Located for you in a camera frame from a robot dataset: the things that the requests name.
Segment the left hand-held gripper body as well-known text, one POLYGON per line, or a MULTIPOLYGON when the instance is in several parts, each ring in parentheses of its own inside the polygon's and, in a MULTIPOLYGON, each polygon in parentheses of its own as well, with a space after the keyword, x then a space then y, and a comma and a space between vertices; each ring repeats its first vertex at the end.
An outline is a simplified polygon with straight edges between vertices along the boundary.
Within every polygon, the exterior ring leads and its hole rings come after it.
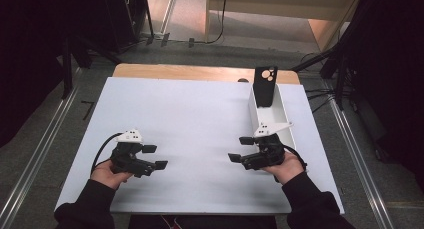
POLYGON ((128 172, 140 178, 143 175, 150 176, 155 170, 155 163, 137 158, 142 153, 143 137, 137 129, 128 130, 115 138, 117 146, 111 154, 114 165, 114 173, 128 172))

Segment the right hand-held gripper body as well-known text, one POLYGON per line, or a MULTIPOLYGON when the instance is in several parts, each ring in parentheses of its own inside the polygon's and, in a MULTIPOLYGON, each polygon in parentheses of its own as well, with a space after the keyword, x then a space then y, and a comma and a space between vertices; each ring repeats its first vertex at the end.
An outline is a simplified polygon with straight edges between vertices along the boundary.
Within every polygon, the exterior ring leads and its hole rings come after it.
POLYGON ((278 132, 289 129, 291 122, 264 123, 261 122, 253 134, 259 151, 250 155, 241 156, 241 164, 246 170, 259 170, 264 167, 280 165, 285 159, 285 152, 291 147, 283 144, 278 132))

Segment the white oblong container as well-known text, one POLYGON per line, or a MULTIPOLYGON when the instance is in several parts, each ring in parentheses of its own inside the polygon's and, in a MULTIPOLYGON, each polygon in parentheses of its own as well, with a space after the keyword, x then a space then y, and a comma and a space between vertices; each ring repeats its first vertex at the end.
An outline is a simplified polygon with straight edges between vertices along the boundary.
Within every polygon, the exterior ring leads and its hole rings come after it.
POLYGON ((271 99, 270 106, 261 106, 259 93, 254 88, 251 89, 248 105, 253 137, 262 138, 276 134, 284 145, 294 148, 295 142, 290 129, 293 123, 287 118, 279 85, 274 84, 270 90, 266 89, 265 96, 271 99))

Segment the person's left hand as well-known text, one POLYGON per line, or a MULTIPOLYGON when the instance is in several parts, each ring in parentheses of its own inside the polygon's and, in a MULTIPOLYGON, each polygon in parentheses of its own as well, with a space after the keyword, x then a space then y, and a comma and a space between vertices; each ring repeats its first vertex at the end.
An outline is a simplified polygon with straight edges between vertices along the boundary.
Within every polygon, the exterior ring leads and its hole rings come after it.
POLYGON ((113 163, 110 160, 100 163, 91 173, 90 179, 117 190, 122 183, 126 183, 132 177, 132 174, 128 172, 113 173, 112 167, 113 163))

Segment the person's right hand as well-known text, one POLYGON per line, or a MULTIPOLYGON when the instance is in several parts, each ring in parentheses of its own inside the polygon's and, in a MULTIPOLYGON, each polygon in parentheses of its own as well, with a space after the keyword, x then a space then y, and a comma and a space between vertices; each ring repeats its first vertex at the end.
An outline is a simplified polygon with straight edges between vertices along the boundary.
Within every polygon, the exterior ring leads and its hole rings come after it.
POLYGON ((290 152, 285 153, 285 160, 280 165, 268 166, 264 171, 272 174, 279 183, 284 185, 304 171, 298 157, 290 152))

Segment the black and red zippered bag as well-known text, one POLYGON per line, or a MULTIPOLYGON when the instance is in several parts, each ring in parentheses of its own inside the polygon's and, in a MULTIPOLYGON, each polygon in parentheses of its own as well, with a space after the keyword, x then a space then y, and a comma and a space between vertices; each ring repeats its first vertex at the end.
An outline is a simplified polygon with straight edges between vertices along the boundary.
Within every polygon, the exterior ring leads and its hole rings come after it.
POLYGON ((277 229, 273 216, 133 215, 128 229, 277 229))

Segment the black tripod stand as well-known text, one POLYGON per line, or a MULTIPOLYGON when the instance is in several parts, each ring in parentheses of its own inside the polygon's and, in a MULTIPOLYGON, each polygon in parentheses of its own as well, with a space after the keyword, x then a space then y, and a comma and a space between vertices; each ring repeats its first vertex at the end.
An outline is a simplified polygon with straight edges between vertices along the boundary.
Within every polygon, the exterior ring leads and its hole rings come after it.
POLYGON ((121 60, 112 55, 109 51, 102 48, 100 45, 78 35, 67 35, 62 43, 62 67, 63 74, 63 95, 62 99, 67 99, 73 89, 73 76, 71 67, 71 57, 74 57, 77 64, 83 68, 89 68, 92 60, 88 55, 88 50, 92 50, 108 59, 113 64, 118 65, 121 60))
POLYGON ((322 79, 330 79, 334 73, 337 74, 334 94, 336 105, 341 111, 344 110, 342 97, 345 85, 345 78, 347 76, 347 56, 345 55, 345 51, 346 43, 343 40, 340 40, 330 49, 291 68, 291 71, 293 72, 300 72, 318 62, 326 60, 320 70, 320 76, 322 79))

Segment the metal stand legs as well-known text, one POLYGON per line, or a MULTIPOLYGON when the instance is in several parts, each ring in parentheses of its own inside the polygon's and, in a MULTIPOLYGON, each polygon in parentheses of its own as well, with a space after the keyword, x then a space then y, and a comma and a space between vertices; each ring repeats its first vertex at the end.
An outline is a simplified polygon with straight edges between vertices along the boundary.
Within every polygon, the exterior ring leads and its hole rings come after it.
POLYGON ((168 38, 166 32, 175 0, 147 0, 147 44, 152 44, 155 39, 168 38))

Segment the black equipment rack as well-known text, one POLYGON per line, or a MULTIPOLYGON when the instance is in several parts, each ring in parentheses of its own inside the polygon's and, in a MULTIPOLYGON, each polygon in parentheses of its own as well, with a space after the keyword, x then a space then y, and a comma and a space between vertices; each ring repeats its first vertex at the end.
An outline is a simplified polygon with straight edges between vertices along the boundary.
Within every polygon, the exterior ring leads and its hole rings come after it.
POLYGON ((140 40, 148 6, 146 0, 106 0, 106 5, 112 33, 110 48, 120 52, 140 40))

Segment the light wooden cabinet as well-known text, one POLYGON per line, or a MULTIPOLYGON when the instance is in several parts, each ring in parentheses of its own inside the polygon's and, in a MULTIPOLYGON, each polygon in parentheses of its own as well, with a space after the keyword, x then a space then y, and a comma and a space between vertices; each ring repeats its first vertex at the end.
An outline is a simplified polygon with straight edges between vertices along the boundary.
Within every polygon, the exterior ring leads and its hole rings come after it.
POLYGON ((221 10, 307 19, 321 51, 336 41, 338 31, 355 14, 360 0, 206 0, 204 39, 209 37, 210 11, 221 10))

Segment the metal floor rail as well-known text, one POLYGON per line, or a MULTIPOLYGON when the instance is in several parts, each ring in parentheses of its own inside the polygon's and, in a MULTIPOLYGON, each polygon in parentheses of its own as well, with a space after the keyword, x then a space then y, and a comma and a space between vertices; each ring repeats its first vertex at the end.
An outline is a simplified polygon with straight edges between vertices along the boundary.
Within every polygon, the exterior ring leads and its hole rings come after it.
POLYGON ((56 135, 61 128, 70 107, 73 104, 75 96, 80 87, 80 79, 84 70, 78 67, 72 74, 74 80, 73 88, 68 96, 62 99, 54 111, 47 129, 44 131, 40 141, 37 144, 29 162, 23 170, 19 180, 13 186, 12 191, 0 212, 0 229, 10 229, 21 205, 23 204, 32 183, 34 182, 41 165, 43 164, 56 135))
POLYGON ((395 229, 394 224, 391 220, 385 202, 381 196, 381 193, 373 180, 370 170, 363 158, 360 147, 356 141, 356 138, 351 130, 349 122, 343 111, 338 108, 335 100, 332 99, 330 102, 333 114, 336 118, 342 136, 347 145, 350 157, 355 166, 359 180, 365 191, 368 204, 374 214, 376 222, 380 229, 395 229))

